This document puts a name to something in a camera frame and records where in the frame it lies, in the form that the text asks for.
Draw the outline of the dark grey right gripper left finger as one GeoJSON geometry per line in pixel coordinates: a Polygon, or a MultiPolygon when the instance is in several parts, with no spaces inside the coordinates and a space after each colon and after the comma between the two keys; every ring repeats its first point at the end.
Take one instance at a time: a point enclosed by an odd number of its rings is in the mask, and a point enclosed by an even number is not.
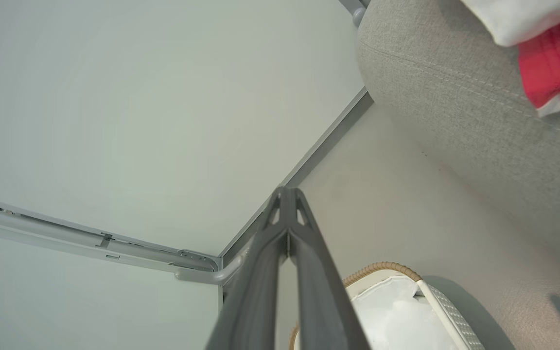
{"type": "Polygon", "coordinates": [[[273,191],[207,350],[273,350],[279,267],[287,257],[287,187],[273,191]]]}

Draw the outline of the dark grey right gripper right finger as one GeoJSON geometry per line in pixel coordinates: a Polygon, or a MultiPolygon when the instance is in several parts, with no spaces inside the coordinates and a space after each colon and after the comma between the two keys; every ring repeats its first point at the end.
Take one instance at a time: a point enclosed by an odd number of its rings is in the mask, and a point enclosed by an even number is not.
{"type": "Polygon", "coordinates": [[[297,188],[288,193],[289,252],[297,267],[300,348],[370,349],[305,194],[297,188]]]}

